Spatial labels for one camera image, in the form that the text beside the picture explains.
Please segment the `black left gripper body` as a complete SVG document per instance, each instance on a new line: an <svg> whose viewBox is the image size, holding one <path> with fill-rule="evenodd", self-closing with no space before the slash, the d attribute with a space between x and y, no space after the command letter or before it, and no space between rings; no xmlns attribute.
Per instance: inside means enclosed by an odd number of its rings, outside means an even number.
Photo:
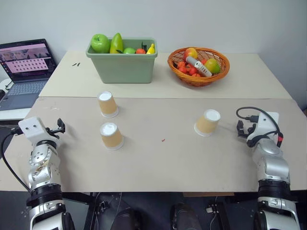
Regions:
<svg viewBox="0 0 307 230"><path fill-rule="evenodd" d="M47 132L50 136L55 137L55 138L57 138L57 139L59 139L59 136L56 135L56 133L58 133L59 131L60 131L60 128L55 129L55 130L51 130L50 128L46 128L46 132Z"/></svg>

